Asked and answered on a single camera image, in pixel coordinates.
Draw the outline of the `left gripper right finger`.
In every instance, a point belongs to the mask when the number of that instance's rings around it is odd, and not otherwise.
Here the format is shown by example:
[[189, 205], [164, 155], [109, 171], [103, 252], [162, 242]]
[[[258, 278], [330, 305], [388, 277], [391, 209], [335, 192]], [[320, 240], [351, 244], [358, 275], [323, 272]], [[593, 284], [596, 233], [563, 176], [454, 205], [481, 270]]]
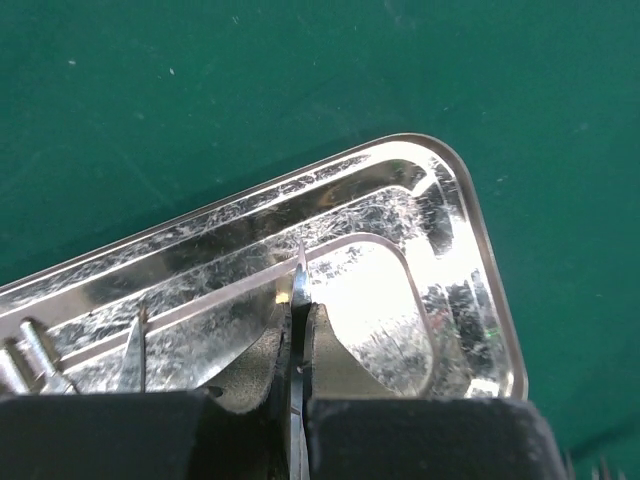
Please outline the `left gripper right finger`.
[[322, 396], [315, 376], [326, 309], [305, 319], [303, 425], [312, 479], [567, 479], [536, 407], [511, 398]]

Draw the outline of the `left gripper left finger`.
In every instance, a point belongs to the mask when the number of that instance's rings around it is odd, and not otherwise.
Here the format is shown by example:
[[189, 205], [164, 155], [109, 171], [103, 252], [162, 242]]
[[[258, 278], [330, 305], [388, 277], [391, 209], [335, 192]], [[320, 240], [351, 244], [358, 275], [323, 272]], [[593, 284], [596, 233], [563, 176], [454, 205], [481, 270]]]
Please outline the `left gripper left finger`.
[[1, 398], [4, 479], [289, 479], [291, 310], [276, 309], [263, 387]]

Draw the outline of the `steel surgical scissors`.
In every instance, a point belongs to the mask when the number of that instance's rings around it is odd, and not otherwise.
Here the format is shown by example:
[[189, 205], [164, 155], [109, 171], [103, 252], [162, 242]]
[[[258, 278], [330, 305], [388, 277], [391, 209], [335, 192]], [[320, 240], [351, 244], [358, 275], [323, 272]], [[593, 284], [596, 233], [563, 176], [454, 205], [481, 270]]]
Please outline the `steel surgical scissors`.
[[290, 479], [310, 478], [304, 423], [306, 402], [311, 393], [311, 367], [305, 355], [310, 306], [311, 293], [306, 252], [304, 243], [300, 241], [290, 299]]

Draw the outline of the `stainless steel instrument tray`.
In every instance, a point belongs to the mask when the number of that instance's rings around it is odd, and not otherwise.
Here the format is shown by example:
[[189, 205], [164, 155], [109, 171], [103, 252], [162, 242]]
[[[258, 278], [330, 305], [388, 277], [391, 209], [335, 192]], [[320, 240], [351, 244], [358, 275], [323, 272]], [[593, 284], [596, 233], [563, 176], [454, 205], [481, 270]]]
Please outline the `stainless steel instrument tray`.
[[461, 158], [419, 134], [387, 136], [31, 275], [1, 290], [1, 343], [40, 322], [78, 393], [115, 393], [146, 306], [146, 389], [244, 371], [263, 387], [276, 309], [299, 242], [322, 395], [513, 397], [528, 378], [482, 213]]

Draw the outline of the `steel scalpel handle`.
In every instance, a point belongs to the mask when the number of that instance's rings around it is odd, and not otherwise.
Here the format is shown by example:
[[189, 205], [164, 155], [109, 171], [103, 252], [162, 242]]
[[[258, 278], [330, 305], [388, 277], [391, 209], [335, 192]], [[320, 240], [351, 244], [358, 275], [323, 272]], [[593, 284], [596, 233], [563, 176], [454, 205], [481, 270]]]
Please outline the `steel scalpel handle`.
[[21, 320], [21, 340], [1, 343], [1, 392], [17, 395], [77, 394], [61, 368], [61, 356], [44, 326], [34, 318]]

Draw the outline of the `steel tweezers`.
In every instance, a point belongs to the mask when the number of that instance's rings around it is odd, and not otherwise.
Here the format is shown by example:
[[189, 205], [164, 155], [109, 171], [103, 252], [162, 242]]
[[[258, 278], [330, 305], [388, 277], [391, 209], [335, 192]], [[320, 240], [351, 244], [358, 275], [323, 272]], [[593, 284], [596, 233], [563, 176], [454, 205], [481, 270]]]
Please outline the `steel tweezers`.
[[564, 465], [566, 476], [568, 480], [576, 480], [576, 472], [574, 468], [574, 463], [569, 451], [564, 452]]
[[605, 457], [591, 468], [592, 480], [626, 480], [626, 474], [620, 469], [614, 469], [609, 465]]

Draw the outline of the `dark green surgical cloth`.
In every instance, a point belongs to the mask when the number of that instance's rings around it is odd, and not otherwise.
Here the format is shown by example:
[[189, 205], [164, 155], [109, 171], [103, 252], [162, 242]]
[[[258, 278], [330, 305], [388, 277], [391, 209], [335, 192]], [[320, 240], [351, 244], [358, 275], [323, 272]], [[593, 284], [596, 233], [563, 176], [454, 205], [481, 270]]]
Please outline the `dark green surgical cloth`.
[[561, 448], [637, 478], [635, 1], [5, 1], [1, 280], [399, 132], [469, 169]]

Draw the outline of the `small steel scissors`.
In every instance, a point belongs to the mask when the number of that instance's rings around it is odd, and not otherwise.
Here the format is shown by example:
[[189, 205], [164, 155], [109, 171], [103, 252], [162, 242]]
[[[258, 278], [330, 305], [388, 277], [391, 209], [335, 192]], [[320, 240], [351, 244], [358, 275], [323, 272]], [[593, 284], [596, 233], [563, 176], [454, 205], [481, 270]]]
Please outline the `small steel scissors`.
[[118, 393], [142, 393], [146, 389], [147, 321], [147, 309], [142, 304], [128, 334], [117, 385]]

